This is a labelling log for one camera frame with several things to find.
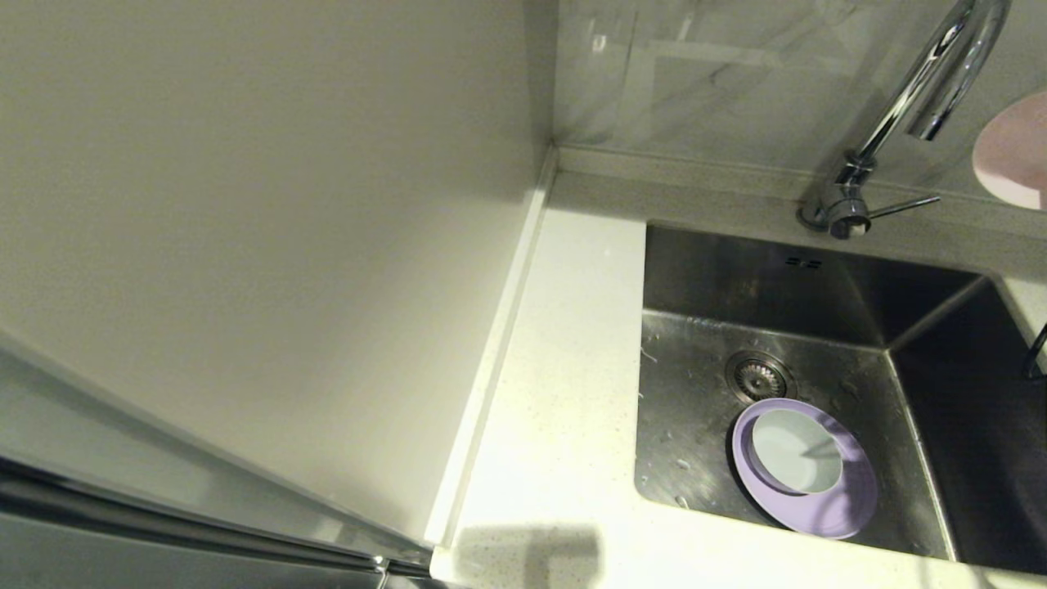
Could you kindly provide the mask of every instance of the drain strainer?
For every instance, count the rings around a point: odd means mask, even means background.
[[[788,398],[796,399],[796,381],[778,359],[753,350],[742,350],[727,361],[723,375],[728,387],[742,403]]]

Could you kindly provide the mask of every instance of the countertop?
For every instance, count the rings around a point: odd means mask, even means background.
[[[1047,577],[828,541],[643,499],[633,486],[633,457],[646,219],[695,228],[717,223],[722,232],[738,233],[738,223],[763,218],[766,207],[787,214],[795,205],[736,198],[727,213],[714,210],[721,203],[709,196],[691,199],[693,208],[681,212],[665,200],[670,186],[646,184],[645,206],[654,212],[624,205],[601,211],[586,204],[586,190],[609,190],[615,201],[638,189],[605,179],[570,171],[557,178],[454,541],[435,554],[436,577],[472,589],[1047,587]],[[725,214],[735,221],[726,222]],[[787,217],[778,219],[784,220],[777,228],[760,225],[749,234],[803,234]],[[928,250],[918,247],[923,236],[914,235],[912,243],[891,245],[908,255],[892,256],[927,260]],[[1041,257],[1045,250],[1028,235],[988,236],[1020,241],[1002,243],[993,253],[998,257],[1030,244],[1039,245]],[[875,241],[861,246],[883,252]],[[993,254],[956,263],[962,251],[955,249],[933,253],[944,265],[1001,267],[986,266]],[[1027,262],[1004,264],[1013,271],[997,277],[1028,332],[1047,318],[1047,262]]]

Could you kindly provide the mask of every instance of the marble backsplash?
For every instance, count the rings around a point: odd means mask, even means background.
[[[954,0],[561,0],[563,144],[828,172],[857,143]],[[992,197],[981,129],[1047,89],[1047,1],[1015,0],[996,50],[937,139],[898,129],[874,180]]]

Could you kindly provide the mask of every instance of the stainless steel sink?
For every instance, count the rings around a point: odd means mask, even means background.
[[[777,526],[728,440],[744,400],[795,397],[876,473],[876,514],[850,542],[1047,573],[1047,405],[1024,354],[983,275],[652,225],[637,489]],[[738,358],[765,360],[766,382],[736,380]]]

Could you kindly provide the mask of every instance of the faucet spout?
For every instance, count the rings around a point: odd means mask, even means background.
[[[934,139],[992,52],[1009,8],[1010,0],[959,0],[953,6],[934,30],[868,138],[857,149],[844,153],[832,185],[811,192],[797,211],[803,225],[828,230],[839,239],[864,234],[871,227],[872,217],[862,198],[862,186],[876,167],[876,153],[935,74],[949,63],[948,70],[939,76],[934,91],[909,128],[914,136]],[[963,48],[958,49],[964,39]]]

